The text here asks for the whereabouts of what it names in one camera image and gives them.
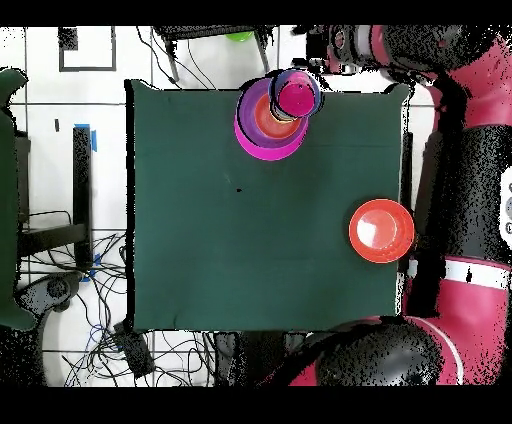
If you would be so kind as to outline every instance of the green object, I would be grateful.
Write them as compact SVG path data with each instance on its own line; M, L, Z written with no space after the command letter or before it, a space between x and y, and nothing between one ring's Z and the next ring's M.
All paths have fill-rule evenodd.
M247 32L236 32L234 34L226 34L226 37L228 37L232 41L246 41L249 38L251 38L252 31Z
M153 90L135 110L135 327L327 330L394 315L396 263L358 256L362 203L397 200L401 106L327 93L302 146L265 162L242 149L239 91Z
M0 325L16 330L29 330L35 325L32 314L21 309L13 294L18 281L18 173L14 123L6 115L11 95L23 87L27 79L17 70L0 71Z

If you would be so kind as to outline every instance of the chair leg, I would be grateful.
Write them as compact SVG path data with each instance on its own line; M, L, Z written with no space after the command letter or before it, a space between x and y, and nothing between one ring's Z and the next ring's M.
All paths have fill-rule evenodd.
M265 74L268 74L270 72L270 67L268 66L268 58L265 51L267 47L267 37L262 31L256 30L254 31L254 38L256 38L256 44L258 45L261 61L263 62L263 69L265 70Z

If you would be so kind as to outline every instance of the red bowl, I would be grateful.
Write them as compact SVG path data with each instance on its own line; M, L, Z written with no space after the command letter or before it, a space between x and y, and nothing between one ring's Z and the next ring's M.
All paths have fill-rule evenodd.
M349 224L352 247L364 259L388 263L400 259L414 242L414 221L400 203L375 199L360 206Z

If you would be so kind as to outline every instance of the power strip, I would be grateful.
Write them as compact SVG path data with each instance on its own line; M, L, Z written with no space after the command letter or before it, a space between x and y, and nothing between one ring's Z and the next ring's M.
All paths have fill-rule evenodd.
M112 336L120 352L126 355L128 368L135 378L140 378L155 371L155 362L151 357L144 336L135 331L126 331L123 322L114 325L115 334Z

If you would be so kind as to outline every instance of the white floor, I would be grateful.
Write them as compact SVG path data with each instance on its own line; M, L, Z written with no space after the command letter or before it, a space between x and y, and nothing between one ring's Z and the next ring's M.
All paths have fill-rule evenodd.
M274 39L269 40L267 56L271 69L287 68L293 57L305 56L305 37L292 37L290 25L274 30ZM136 27L115 27L116 72L82 71L59 72L57 28L0 28L0 67L14 67L27 73L29 82L11 99L10 109L20 130L27 131L32 140L30 163L30 207L32 213L51 210L72 211L72 127L89 124L96 130L97 151L93 152L93 222L94 238L112 234L121 235L126 228L126 167L125 167L125 92L123 80L137 78L158 88L173 88L166 75L171 75L169 61L161 48L161 39L150 27L140 27L144 42L139 39ZM78 27L78 51L65 52L65 66L109 66L110 28ZM202 72L216 88L238 88L249 79L264 75L256 42L251 38L237 43L224 36L190 41L190 51ZM178 60L206 85L208 81L199 73L188 51L186 41L178 42ZM183 88L203 86L182 66L178 65L179 84ZM331 87L340 91L380 92L388 82L377 73L353 77L329 77ZM409 130L414 133L414 193L421 171L421 154L424 143L431 132L434 110L427 92L418 89L410 108ZM59 131L55 120L58 119ZM46 227L66 223L64 214L43 215L31 219L31 227ZM105 242L98 244L96 253L101 253ZM37 255L48 260L47 255ZM117 248L108 254L104 262L122 266ZM31 271L43 272L47 267L30 263ZM24 274L23 283L28 282ZM97 275L101 282L108 276ZM114 289L123 292L125 280L117 280ZM88 307L89 318L98 323L98 296L91 283L81 283L79 294ZM112 321L125 317L126 295L111 294L108 298ZM91 327L85 318L83 304L74 299L71 307L62 314L52 313L44 337L44 360L47 379L52 386L62 386L68 379L71 363L79 361L86 351ZM169 352L169 345L176 346ZM148 344L156 363L164 370L186 370L189 351L195 346L191 333L149 333ZM190 353L190 369L201 365L199 355ZM112 365L114 374L122 373L125 364ZM194 384L206 382L206 368L192 375ZM179 384L178 380L161 371L148 376L150 386L158 387ZM132 376L116 379L121 385L133 386ZM112 379L96 378L91 385L114 385ZM146 386L144 379L138 386Z

